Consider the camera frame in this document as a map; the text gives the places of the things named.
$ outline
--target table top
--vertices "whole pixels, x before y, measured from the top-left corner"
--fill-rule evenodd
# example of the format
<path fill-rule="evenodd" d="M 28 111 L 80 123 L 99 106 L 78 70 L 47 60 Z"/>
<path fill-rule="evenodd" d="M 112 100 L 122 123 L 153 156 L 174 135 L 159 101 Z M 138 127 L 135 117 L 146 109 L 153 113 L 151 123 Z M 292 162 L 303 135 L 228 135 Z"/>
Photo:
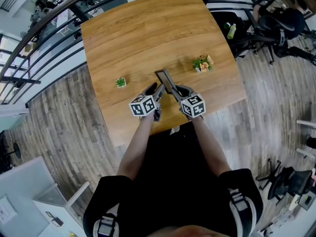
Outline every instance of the table top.
<path fill-rule="evenodd" d="M 128 144 L 139 124 L 128 103 L 167 69 L 175 84 L 191 87 L 214 112 L 246 98 L 234 57 L 202 0 L 137 0 L 81 25 L 96 97 L 115 146 Z M 197 73 L 192 61 L 209 54 L 213 71 Z M 117 88 L 124 77 L 127 86 Z M 152 133 L 187 122 L 172 95 L 163 94 L 162 116 Z"/>

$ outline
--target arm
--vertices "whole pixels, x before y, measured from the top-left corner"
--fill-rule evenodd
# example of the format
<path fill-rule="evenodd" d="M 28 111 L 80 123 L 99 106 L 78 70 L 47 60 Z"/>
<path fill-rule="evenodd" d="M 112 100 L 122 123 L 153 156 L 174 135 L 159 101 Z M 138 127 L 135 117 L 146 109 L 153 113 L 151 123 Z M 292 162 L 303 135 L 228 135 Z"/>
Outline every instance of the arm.
<path fill-rule="evenodd" d="M 210 170 L 219 176 L 223 172 L 230 171 L 226 156 L 214 138 L 211 131 L 204 124 L 200 117 L 192 119 L 194 129 L 197 134 L 198 142 L 201 146 L 203 155 Z"/>
<path fill-rule="evenodd" d="M 119 164 L 117 175 L 127 176 L 134 180 L 142 166 L 147 142 L 154 122 L 154 112 L 144 117 L 129 143 Z"/>

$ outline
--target bottle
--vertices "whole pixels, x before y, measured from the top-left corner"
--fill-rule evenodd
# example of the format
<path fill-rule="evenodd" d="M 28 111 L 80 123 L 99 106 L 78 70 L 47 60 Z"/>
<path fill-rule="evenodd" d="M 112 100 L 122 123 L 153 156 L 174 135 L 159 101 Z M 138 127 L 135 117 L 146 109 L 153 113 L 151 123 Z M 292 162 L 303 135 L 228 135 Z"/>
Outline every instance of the bottle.
<path fill-rule="evenodd" d="M 228 22 L 226 22 L 225 24 L 224 24 L 224 29 L 229 29 L 231 27 L 231 25 L 230 25 L 230 23 L 228 23 Z"/>
<path fill-rule="evenodd" d="M 234 37 L 235 31 L 236 31 L 236 24 L 233 24 L 231 28 L 229 29 L 229 33 L 227 34 L 227 38 L 229 40 L 231 40 Z"/>

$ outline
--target small succulent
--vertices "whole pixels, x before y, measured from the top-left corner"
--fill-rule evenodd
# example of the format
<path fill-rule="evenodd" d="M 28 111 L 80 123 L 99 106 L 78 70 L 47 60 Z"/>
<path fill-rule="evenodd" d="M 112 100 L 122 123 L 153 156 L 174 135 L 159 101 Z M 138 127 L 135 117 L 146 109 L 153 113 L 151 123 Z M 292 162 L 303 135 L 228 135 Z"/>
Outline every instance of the small succulent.
<path fill-rule="evenodd" d="M 122 88 L 122 87 L 126 86 L 125 78 L 120 77 L 119 79 L 116 80 L 116 84 L 117 84 L 118 88 Z"/>
<path fill-rule="evenodd" d="M 214 64 L 212 58 L 207 55 L 200 55 L 196 60 L 193 61 L 193 68 L 199 69 L 201 72 L 207 70 L 212 70 L 212 65 Z"/>

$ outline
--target floor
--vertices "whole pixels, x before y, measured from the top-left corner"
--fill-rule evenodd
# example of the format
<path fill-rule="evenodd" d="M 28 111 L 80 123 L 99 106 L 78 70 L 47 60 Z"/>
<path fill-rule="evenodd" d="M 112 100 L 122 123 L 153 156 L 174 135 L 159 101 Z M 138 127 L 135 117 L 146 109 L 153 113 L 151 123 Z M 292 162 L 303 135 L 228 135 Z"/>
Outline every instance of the floor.
<path fill-rule="evenodd" d="M 296 39 L 291 44 L 301 47 Z M 307 170 L 314 161 L 296 153 L 313 131 L 296 124 L 312 120 L 316 100 L 315 67 L 300 58 L 276 59 L 269 65 L 267 50 L 237 60 L 247 99 L 207 115 L 204 120 L 223 147 L 232 169 L 250 168 L 253 176 L 269 171 L 267 159 Z M 99 110 L 86 66 L 56 82 L 30 104 L 29 115 L 5 132 L 8 144 L 17 142 L 22 164 L 43 156 L 63 195 L 70 198 L 86 180 L 91 185 L 74 205 L 82 215 L 104 175 L 114 175 L 126 146 L 114 148 Z M 267 225 L 290 200 L 267 201 L 257 226 Z"/>

